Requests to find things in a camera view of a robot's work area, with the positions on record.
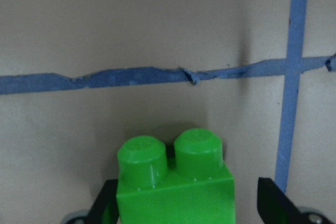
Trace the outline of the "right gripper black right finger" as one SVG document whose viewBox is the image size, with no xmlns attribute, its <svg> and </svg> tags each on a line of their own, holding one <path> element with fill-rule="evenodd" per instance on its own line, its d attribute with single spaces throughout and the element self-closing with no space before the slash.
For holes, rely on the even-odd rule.
<svg viewBox="0 0 336 224">
<path fill-rule="evenodd" d="M 271 178 L 258 178 L 257 211 L 265 224 L 305 222 L 298 208 Z"/>
</svg>

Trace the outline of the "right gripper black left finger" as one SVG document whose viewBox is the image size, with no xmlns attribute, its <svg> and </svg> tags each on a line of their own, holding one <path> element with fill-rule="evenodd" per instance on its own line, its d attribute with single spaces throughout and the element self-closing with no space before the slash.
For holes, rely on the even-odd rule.
<svg viewBox="0 0 336 224">
<path fill-rule="evenodd" d="M 88 223 L 117 223 L 117 179 L 106 180 L 88 213 Z"/>
</svg>

